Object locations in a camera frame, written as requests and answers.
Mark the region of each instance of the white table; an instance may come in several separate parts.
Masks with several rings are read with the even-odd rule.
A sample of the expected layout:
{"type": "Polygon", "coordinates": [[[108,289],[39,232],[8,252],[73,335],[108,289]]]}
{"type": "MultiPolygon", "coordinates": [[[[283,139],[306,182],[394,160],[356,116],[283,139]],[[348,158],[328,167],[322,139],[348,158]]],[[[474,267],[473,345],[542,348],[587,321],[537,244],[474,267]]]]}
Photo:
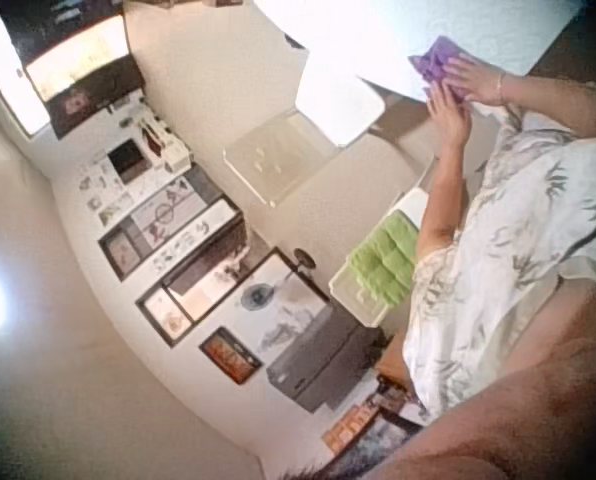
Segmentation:
{"type": "Polygon", "coordinates": [[[254,0],[281,30],[331,68],[417,100],[424,81],[407,57],[439,35],[524,75],[582,6],[582,0],[254,0]]]}

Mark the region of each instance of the white wall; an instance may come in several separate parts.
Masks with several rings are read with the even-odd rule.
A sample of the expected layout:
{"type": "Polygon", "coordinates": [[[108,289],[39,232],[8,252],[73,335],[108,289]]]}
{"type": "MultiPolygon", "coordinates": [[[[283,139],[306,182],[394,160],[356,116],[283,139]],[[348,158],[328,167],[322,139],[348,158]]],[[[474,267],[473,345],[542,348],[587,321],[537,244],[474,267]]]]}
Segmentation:
{"type": "Polygon", "coordinates": [[[80,272],[48,181],[0,131],[0,475],[258,480],[257,459],[176,400],[80,272]]]}

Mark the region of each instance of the black frame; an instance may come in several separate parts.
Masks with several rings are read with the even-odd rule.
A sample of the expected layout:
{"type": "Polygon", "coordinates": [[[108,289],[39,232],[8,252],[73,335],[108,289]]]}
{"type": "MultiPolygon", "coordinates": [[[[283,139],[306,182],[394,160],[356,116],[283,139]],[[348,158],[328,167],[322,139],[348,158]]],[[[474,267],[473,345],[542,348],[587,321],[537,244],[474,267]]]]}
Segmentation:
{"type": "MultiPolygon", "coordinates": [[[[395,425],[396,427],[405,431],[408,435],[410,435],[409,429],[415,429],[416,433],[411,435],[411,437],[417,435],[424,428],[422,425],[418,425],[417,423],[414,423],[411,420],[402,418],[401,416],[395,414],[392,411],[389,411],[385,408],[379,407],[378,411],[371,417],[371,420],[369,420],[369,422],[367,422],[367,424],[362,428],[362,430],[360,430],[360,432],[358,432],[358,434],[356,436],[354,436],[354,438],[351,440],[351,442],[349,442],[347,445],[345,445],[345,447],[335,456],[335,458],[333,460],[331,460],[329,463],[327,463],[322,468],[320,473],[323,475],[323,477],[327,477],[327,475],[330,474],[333,467],[335,467],[336,463],[343,457],[343,455],[347,454],[349,452],[349,450],[351,450],[353,447],[355,447],[358,444],[358,442],[360,442],[360,440],[365,436],[365,434],[374,426],[374,424],[376,423],[376,420],[378,418],[383,418],[384,420],[387,421],[387,423],[391,423],[392,425],[395,425]]],[[[366,471],[349,472],[349,473],[350,474],[351,473],[365,474],[365,473],[367,473],[367,471],[371,470],[372,468],[376,467],[377,465],[368,466],[366,471]]]]}
{"type": "MultiPolygon", "coordinates": [[[[185,311],[185,309],[182,307],[182,305],[180,305],[180,303],[178,303],[178,301],[171,295],[171,293],[169,293],[169,291],[165,287],[165,283],[167,283],[167,281],[171,277],[174,277],[178,273],[178,270],[183,265],[187,265],[188,263],[193,263],[198,257],[203,255],[207,250],[209,250],[216,243],[217,240],[221,239],[223,237],[223,235],[227,234],[233,228],[237,228],[239,223],[242,223],[244,225],[244,218],[243,218],[242,212],[240,212],[240,211],[238,211],[237,215],[234,218],[232,218],[230,221],[228,221],[226,224],[224,224],[222,227],[220,227],[211,237],[209,237],[208,241],[204,242],[203,244],[200,245],[199,248],[197,248],[196,250],[191,252],[189,255],[187,255],[186,257],[181,259],[180,262],[178,262],[174,267],[172,267],[169,272],[167,272],[163,277],[161,277],[149,290],[147,290],[147,292],[145,292],[138,300],[136,300],[136,306],[138,307],[138,310],[140,310],[141,313],[145,316],[145,318],[147,318],[149,323],[151,323],[151,326],[154,327],[154,329],[162,337],[162,339],[165,341],[165,343],[167,343],[167,345],[169,345],[170,348],[174,348],[187,335],[189,335],[189,333],[194,328],[196,328],[205,318],[207,318],[207,316],[209,316],[211,314],[211,312],[214,311],[214,309],[218,305],[220,305],[222,303],[222,300],[224,300],[229,295],[231,295],[233,293],[233,291],[236,288],[238,288],[240,286],[240,284],[249,277],[249,274],[247,274],[242,280],[237,282],[236,285],[225,294],[225,296],[222,298],[222,300],[220,302],[213,305],[209,310],[207,310],[205,312],[205,314],[202,317],[197,318],[197,319],[191,318],[191,316],[185,311]],[[145,306],[145,302],[149,298],[151,298],[151,296],[159,289],[162,289],[167,294],[167,296],[169,296],[169,298],[174,303],[174,305],[176,305],[176,307],[183,313],[183,315],[185,317],[187,317],[187,319],[191,323],[191,325],[187,328],[187,330],[185,330],[176,339],[172,339],[169,336],[169,334],[167,334],[167,332],[162,328],[162,325],[160,325],[160,322],[158,322],[158,320],[156,320],[153,317],[153,315],[151,314],[149,309],[145,306]]],[[[252,272],[255,271],[255,269],[258,268],[258,266],[259,266],[259,264],[256,264],[256,267],[252,270],[252,272]]]]}
{"type": "MultiPolygon", "coordinates": [[[[181,173],[180,175],[176,176],[172,181],[177,180],[179,177],[184,176],[187,173],[190,173],[194,168],[199,168],[202,173],[207,177],[207,179],[216,187],[217,190],[220,191],[220,195],[211,203],[207,204],[207,207],[203,210],[201,210],[200,212],[198,212],[195,216],[191,217],[187,222],[185,222],[178,230],[174,231],[171,236],[165,241],[165,243],[163,243],[162,245],[160,245],[158,248],[153,249],[148,255],[146,255],[145,257],[141,257],[140,259],[140,263],[138,263],[138,265],[136,265],[134,268],[132,268],[131,270],[123,273],[119,268],[118,265],[116,265],[116,261],[114,260],[114,258],[111,256],[111,254],[109,253],[108,249],[107,249],[107,244],[109,242],[109,240],[111,240],[116,232],[117,229],[119,228],[120,224],[129,216],[131,216],[131,214],[139,209],[140,207],[142,207],[144,204],[146,204],[148,201],[151,200],[151,196],[149,198],[146,198],[142,203],[140,203],[139,205],[137,205],[136,207],[134,207],[131,212],[129,212],[125,217],[123,217],[121,220],[119,220],[115,225],[113,225],[109,231],[107,233],[105,233],[100,240],[98,240],[98,245],[100,246],[100,249],[102,250],[103,254],[105,255],[105,258],[107,259],[107,262],[109,263],[109,266],[111,266],[112,270],[114,271],[114,273],[116,274],[116,276],[118,277],[118,280],[120,280],[121,282],[124,281],[129,275],[131,275],[138,267],[140,267],[143,263],[145,263],[154,253],[156,253],[161,247],[164,247],[166,245],[166,243],[173,237],[175,237],[179,232],[181,232],[187,225],[189,225],[190,222],[193,222],[195,219],[197,219],[200,215],[202,215],[203,213],[205,213],[207,210],[209,210],[211,207],[213,207],[217,202],[219,202],[220,200],[224,200],[227,202],[227,204],[236,212],[236,217],[242,216],[242,211],[238,208],[238,206],[231,200],[231,198],[229,198],[222,190],[220,190],[218,188],[218,186],[213,182],[213,180],[211,180],[211,178],[209,178],[209,176],[205,173],[204,169],[198,165],[196,162],[191,161],[191,167],[181,173]]],[[[160,189],[158,189],[156,192],[154,192],[154,195],[158,192],[160,192],[160,190],[162,190],[162,188],[165,188],[167,185],[163,185],[160,189]]],[[[221,230],[219,229],[218,231],[216,231],[211,237],[209,238],[213,238],[214,235],[217,235],[221,230]]],[[[134,250],[139,251],[137,245],[134,243],[134,241],[132,240],[131,236],[127,236],[127,238],[129,239],[129,243],[131,243],[131,246],[134,248],[134,250]]],[[[172,271],[178,267],[179,264],[175,265],[174,268],[172,268],[172,271]]]]}
{"type": "Polygon", "coordinates": [[[198,348],[207,356],[209,360],[212,361],[214,365],[216,365],[222,371],[222,373],[231,378],[236,385],[243,385],[246,383],[247,380],[249,380],[258,370],[260,370],[260,367],[263,366],[263,363],[253,353],[251,353],[249,349],[243,345],[243,343],[238,340],[226,327],[223,326],[220,326],[214,330],[213,333],[209,335],[198,348]],[[252,370],[247,377],[243,378],[242,380],[233,377],[231,373],[227,371],[227,369],[225,369],[214,359],[214,357],[210,355],[210,353],[207,351],[207,346],[216,337],[221,337],[223,340],[225,340],[251,366],[252,370]],[[252,358],[253,362],[249,361],[246,358],[247,356],[252,358]]]}
{"type": "Polygon", "coordinates": [[[274,255],[277,255],[285,263],[285,265],[287,265],[287,267],[289,267],[289,269],[294,273],[294,275],[296,275],[298,278],[300,278],[300,280],[302,280],[302,282],[305,285],[307,285],[307,287],[309,287],[316,295],[318,295],[318,297],[320,297],[326,303],[329,302],[329,297],[327,297],[327,295],[325,295],[325,293],[320,288],[318,288],[318,286],[313,282],[313,280],[311,280],[309,277],[305,276],[302,272],[298,271],[297,266],[291,262],[291,260],[280,250],[280,248],[273,247],[258,263],[256,263],[256,265],[251,269],[251,271],[249,271],[245,276],[243,276],[241,279],[239,279],[238,282],[236,282],[236,284],[225,293],[225,295],[222,297],[222,299],[219,302],[212,305],[212,307],[209,310],[207,310],[205,312],[205,314],[202,317],[200,317],[199,319],[195,319],[195,320],[192,319],[187,314],[185,309],[182,308],[182,306],[176,301],[176,299],[173,298],[173,296],[171,296],[171,294],[165,288],[163,288],[163,284],[165,284],[170,277],[175,276],[175,274],[178,272],[178,270],[183,265],[186,265],[188,262],[189,263],[193,262],[196,258],[198,258],[200,255],[202,255],[203,252],[205,252],[207,249],[211,248],[211,246],[214,244],[216,239],[220,238],[224,233],[226,233],[228,230],[233,228],[235,226],[235,224],[240,221],[242,221],[244,223],[244,217],[242,215],[242,212],[239,211],[239,213],[236,217],[234,217],[232,220],[230,220],[225,225],[223,225],[216,233],[214,233],[214,235],[212,235],[210,237],[211,238],[210,241],[205,242],[205,244],[202,245],[201,248],[194,250],[189,255],[187,255],[185,258],[180,260],[180,262],[178,262],[174,267],[172,267],[168,273],[163,275],[151,288],[149,288],[143,295],[140,296],[140,298],[138,300],[136,300],[136,307],[138,307],[138,310],[140,310],[140,312],[149,321],[151,326],[154,327],[154,329],[162,337],[162,339],[165,341],[165,343],[167,345],[169,345],[170,348],[174,348],[176,345],[178,345],[187,335],[189,335],[189,333],[192,330],[194,330],[194,328],[196,328],[196,326],[198,326],[209,315],[211,315],[213,313],[213,311],[216,308],[218,308],[218,306],[220,304],[222,304],[222,302],[225,301],[225,299],[229,298],[236,291],[236,289],[238,289],[238,287],[240,287],[240,285],[242,285],[246,280],[248,280],[249,277],[251,277],[251,275],[253,275],[265,262],[267,262],[274,255]],[[180,309],[180,311],[191,322],[190,327],[187,330],[185,330],[175,340],[172,340],[169,337],[169,335],[167,334],[167,332],[164,331],[164,329],[162,328],[160,323],[153,317],[153,315],[151,315],[151,312],[149,312],[147,307],[145,307],[145,302],[158,289],[161,289],[161,288],[165,291],[165,293],[167,295],[169,295],[169,298],[171,298],[171,300],[174,302],[174,304],[180,309]]]}

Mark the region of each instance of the woman's arm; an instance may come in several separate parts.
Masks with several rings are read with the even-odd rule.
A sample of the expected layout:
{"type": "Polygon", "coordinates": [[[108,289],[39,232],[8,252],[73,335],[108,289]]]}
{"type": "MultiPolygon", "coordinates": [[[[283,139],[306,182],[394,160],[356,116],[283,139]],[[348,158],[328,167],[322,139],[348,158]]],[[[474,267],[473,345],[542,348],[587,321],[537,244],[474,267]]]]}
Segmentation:
{"type": "Polygon", "coordinates": [[[445,66],[449,85],[468,92],[469,101],[514,103],[546,115],[581,137],[596,137],[596,88],[569,80],[521,77],[460,54],[445,66]]]}
{"type": "Polygon", "coordinates": [[[570,80],[506,74],[501,93],[506,101],[542,113],[581,137],[596,137],[596,88],[570,80]]]}
{"type": "Polygon", "coordinates": [[[456,104],[447,84],[431,86],[427,107],[438,126],[442,148],[418,236],[418,259],[449,246],[460,225],[463,154],[471,132],[471,115],[456,104]]]}

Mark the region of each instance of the brown surface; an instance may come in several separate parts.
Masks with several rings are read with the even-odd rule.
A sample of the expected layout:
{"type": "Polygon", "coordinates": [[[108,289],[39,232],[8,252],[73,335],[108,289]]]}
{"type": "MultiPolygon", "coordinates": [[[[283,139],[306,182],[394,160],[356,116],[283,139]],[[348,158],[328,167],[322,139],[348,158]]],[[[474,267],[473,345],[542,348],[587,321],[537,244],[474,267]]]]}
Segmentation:
{"type": "Polygon", "coordinates": [[[389,380],[408,391],[413,392],[414,386],[409,375],[409,370],[402,356],[402,346],[405,343],[407,328],[401,328],[394,338],[389,342],[389,346],[382,357],[376,363],[375,369],[389,380]]]}

